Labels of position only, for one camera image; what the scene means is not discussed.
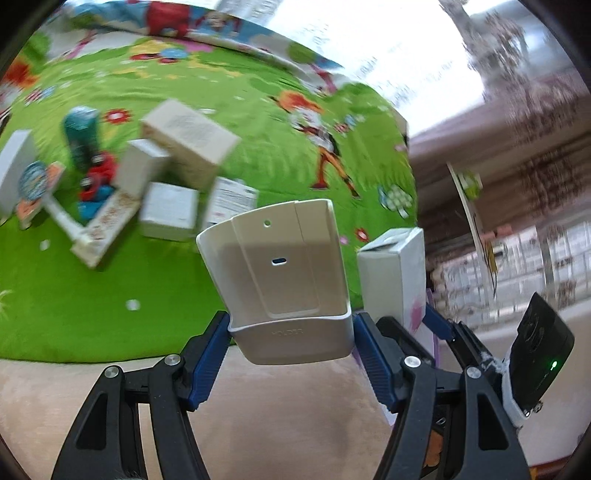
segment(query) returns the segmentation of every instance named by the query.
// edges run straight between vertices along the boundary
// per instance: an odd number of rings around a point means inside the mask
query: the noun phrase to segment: white plastic holder
[[[230,313],[228,331],[258,365],[341,358],[353,322],[332,202],[262,207],[207,228],[197,246]]]

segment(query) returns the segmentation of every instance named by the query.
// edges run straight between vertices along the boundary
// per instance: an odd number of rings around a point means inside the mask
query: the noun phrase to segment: black device
[[[573,332],[554,309],[534,293],[511,347],[513,398],[526,414],[540,401],[574,347]]]

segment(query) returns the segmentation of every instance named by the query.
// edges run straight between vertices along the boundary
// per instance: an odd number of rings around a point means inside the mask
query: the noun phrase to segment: curtain
[[[481,175],[475,204],[485,231],[527,228],[589,195],[591,96],[574,69],[534,80],[412,138],[410,160],[430,258],[453,257],[446,244],[454,240],[459,256],[474,246],[467,224],[453,220],[447,163]]]

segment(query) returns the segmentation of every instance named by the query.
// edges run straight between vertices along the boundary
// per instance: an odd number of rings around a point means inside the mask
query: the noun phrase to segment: small white box
[[[183,242],[195,235],[199,192],[152,182],[139,213],[145,236]]]
[[[209,194],[202,230],[256,208],[258,190],[238,181],[216,178]]]
[[[20,200],[18,182],[25,169],[37,159],[31,130],[16,130],[0,152],[0,225],[12,215]]]
[[[392,316],[414,333],[425,316],[427,274],[421,228],[394,228],[357,253],[363,308]]]
[[[169,99],[142,118],[142,136],[168,149],[178,175],[191,188],[209,187],[219,166],[240,141],[205,115]]]
[[[135,199],[141,199],[148,183],[162,173],[170,153],[151,140],[127,142],[127,150],[117,167],[113,185]]]

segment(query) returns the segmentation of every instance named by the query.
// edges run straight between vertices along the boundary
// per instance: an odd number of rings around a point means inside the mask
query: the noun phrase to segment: cardboard box
[[[357,265],[363,308],[374,322],[392,316],[407,330],[416,332],[426,304],[423,230],[388,230],[359,250]]]
[[[15,131],[0,152],[0,225],[10,217],[21,199],[18,182],[37,159],[31,130]]]
[[[240,141],[240,137],[174,99],[158,105],[141,124],[142,136],[169,150],[176,173],[197,190],[209,187],[219,166]]]
[[[216,178],[209,194],[202,230],[256,208],[258,190],[238,181]]]
[[[139,213],[145,236],[184,242],[196,235],[199,192],[152,182]]]
[[[96,268],[141,202],[116,190],[77,237],[70,251],[89,268]]]
[[[163,172],[170,161],[170,153],[145,138],[130,140],[127,145],[117,166],[113,185],[140,200],[148,184]]]

